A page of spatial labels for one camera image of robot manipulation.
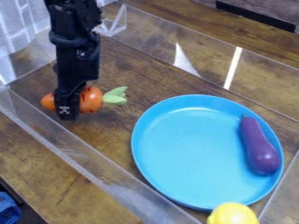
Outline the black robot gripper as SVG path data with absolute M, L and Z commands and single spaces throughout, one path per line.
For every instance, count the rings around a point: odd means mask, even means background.
M 62 120 L 75 121 L 80 116 L 80 94 L 86 82 L 99 78 L 99 37 L 88 34 L 67 39 L 51 31 L 50 41 L 56 46 L 59 87 L 54 92 L 55 111 Z

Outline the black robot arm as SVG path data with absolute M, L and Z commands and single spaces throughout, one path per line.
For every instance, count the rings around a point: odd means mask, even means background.
M 96 0 L 43 1 L 51 16 L 50 41 L 56 48 L 55 112 L 62 120 L 76 120 L 83 88 L 99 78 L 100 36 L 92 29 L 102 24 L 102 9 Z

